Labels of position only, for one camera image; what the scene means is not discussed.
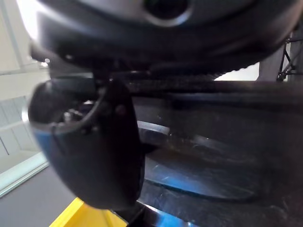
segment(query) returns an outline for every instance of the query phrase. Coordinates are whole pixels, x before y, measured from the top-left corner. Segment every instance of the blurry black object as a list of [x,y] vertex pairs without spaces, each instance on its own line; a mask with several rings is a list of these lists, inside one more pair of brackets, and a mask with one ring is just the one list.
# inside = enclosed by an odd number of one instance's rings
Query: blurry black object
[[68,92],[64,82],[46,82],[36,88],[28,116],[46,157],[77,196],[99,209],[125,209],[144,178],[134,107],[122,83],[98,92],[96,100]]
[[[148,19],[143,0],[29,1],[38,5],[32,38],[68,62],[96,69],[113,59],[131,70],[183,75],[238,70],[265,58],[294,28],[303,5],[301,0],[189,0],[187,18],[167,27]],[[21,4],[20,10],[26,15],[28,9]]]
[[141,192],[189,224],[303,223],[292,216],[302,212],[301,87],[210,81],[276,50],[302,0],[181,0],[169,18],[159,10],[171,2],[29,2],[39,5],[32,56],[48,59],[52,78],[29,120],[77,196],[119,210]]

